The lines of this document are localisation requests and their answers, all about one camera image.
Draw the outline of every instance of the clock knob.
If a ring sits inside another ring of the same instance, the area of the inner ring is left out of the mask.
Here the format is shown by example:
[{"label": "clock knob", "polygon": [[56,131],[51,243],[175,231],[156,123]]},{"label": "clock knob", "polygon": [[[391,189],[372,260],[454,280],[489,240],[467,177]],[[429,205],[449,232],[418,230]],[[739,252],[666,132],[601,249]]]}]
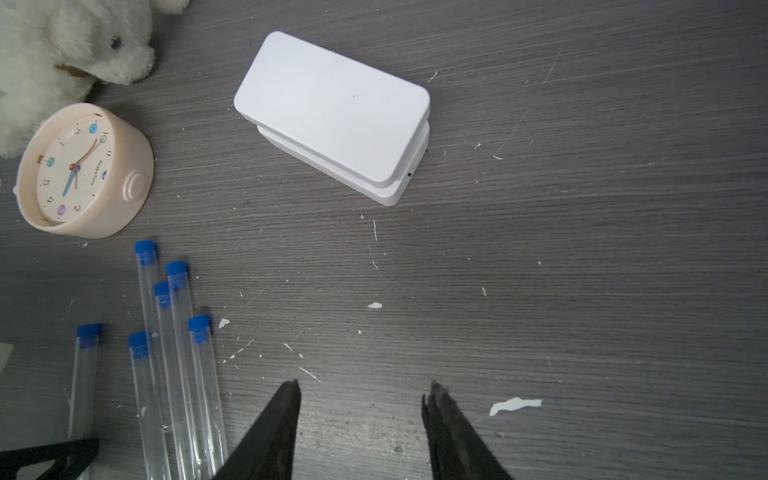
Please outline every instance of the clock knob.
[{"label": "clock knob", "polygon": [[144,188],[147,186],[147,181],[144,178],[144,174],[141,170],[133,170],[125,177],[125,184],[123,186],[123,198],[128,201],[136,200],[144,196]]}]

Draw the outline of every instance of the stuffed animal ear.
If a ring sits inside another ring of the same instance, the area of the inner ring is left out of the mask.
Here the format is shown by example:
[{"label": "stuffed animal ear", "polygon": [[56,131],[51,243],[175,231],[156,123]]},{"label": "stuffed animal ear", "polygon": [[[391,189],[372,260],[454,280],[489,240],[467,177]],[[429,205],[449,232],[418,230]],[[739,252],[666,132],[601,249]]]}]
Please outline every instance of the stuffed animal ear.
[{"label": "stuffed animal ear", "polygon": [[96,18],[78,0],[61,0],[48,22],[51,43],[67,58],[91,57]]}]

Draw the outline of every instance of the white speck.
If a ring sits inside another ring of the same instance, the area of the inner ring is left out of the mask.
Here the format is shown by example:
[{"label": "white speck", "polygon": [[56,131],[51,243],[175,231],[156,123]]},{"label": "white speck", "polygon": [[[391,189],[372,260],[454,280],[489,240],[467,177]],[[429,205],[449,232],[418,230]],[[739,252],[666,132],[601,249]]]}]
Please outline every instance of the white speck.
[{"label": "white speck", "polygon": [[320,382],[320,379],[319,379],[319,378],[317,378],[316,376],[314,376],[312,373],[309,373],[309,372],[307,372],[305,369],[303,369],[303,368],[299,367],[299,370],[301,370],[301,371],[302,371],[302,372],[304,372],[305,374],[307,374],[307,375],[311,376],[312,378],[314,378],[315,380],[317,380],[317,382],[318,382],[318,383],[322,383],[322,382]]},{"label": "white speck", "polygon": [[494,403],[489,413],[490,416],[494,416],[501,411],[514,412],[523,407],[540,407],[541,400],[523,400],[520,397],[514,397],[506,402]]}]

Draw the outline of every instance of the plush toy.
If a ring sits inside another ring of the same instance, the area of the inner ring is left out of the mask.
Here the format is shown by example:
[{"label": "plush toy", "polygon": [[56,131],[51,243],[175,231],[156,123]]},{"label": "plush toy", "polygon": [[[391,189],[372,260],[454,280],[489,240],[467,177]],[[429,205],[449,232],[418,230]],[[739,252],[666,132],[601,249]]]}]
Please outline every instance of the plush toy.
[{"label": "plush toy", "polygon": [[83,101],[98,79],[147,76],[152,10],[189,0],[0,0],[0,156],[20,154],[38,125]]}]

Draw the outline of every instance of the blue test tube cap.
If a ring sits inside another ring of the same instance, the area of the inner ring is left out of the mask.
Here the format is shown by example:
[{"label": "blue test tube cap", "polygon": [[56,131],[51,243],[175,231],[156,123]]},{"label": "blue test tube cap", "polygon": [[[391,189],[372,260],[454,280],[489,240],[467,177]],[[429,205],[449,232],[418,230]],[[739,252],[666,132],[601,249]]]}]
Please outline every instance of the blue test tube cap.
[{"label": "blue test tube cap", "polygon": [[155,297],[158,299],[158,305],[161,308],[170,308],[170,290],[168,289],[168,282],[160,282],[154,286]]},{"label": "blue test tube cap", "polygon": [[154,286],[155,296],[169,295],[169,294],[170,294],[170,290],[168,289],[168,282],[155,283],[155,286]]},{"label": "blue test tube cap", "polygon": [[157,248],[151,240],[140,240],[134,244],[134,251],[139,256],[142,266],[154,265],[154,253]]},{"label": "blue test tube cap", "polygon": [[210,326],[210,318],[208,315],[193,316],[187,321],[190,327],[190,332],[193,333],[193,339],[195,343],[205,343],[208,341],[207,328]]},{"label": "blue test tube cap", "polygon": [[80,348],[87,349],[96,343],[96,337],[98,337],[101,331],[100,323],[86,323],[85,325],[78,325],[78,332],[75,335],[80,339]]},{"label": "blue test tube cap", "polygon": [[78,325],[77,336],[97,336],[100,331],[100,323],[86,323],[85,325]]},{"label": "blue test tube cap", "polygon": [[147,332],[136,332],[128,336],[128,346],[135,359],[143,359],[149,355],[147,347]]},{"label": "blue test tube cap", "polygon": [[170,278],[174,289],[187,284],[187,262],[171,262],[165,266],[165,274]]}]

